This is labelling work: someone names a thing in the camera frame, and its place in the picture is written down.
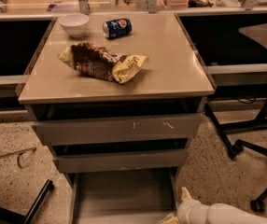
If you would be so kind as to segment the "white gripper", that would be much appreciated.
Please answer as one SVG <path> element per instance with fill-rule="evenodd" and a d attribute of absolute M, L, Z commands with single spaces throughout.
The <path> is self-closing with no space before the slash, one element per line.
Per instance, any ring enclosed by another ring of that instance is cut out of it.
<path fill-rule="evenodd" d="M 182 203 L 178 206 L 176 212 L 178 218 L 171 213 L 160 220 L 159 224 L 208 224 L 208 206 L 192 200 L 186 187 L 181 188 L 181 201 Z"/>

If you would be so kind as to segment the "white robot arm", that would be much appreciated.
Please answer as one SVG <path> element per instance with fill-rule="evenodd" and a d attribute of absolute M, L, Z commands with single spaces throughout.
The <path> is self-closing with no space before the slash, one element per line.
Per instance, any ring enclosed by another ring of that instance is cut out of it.
<path fill-rule="evenodd" d="M 205 205 L 195 200 L 186 187 L 181 188 L 181 203 L 157 224 L 267 224 L 267 217 L 249 214 L 225 203 Z"/>

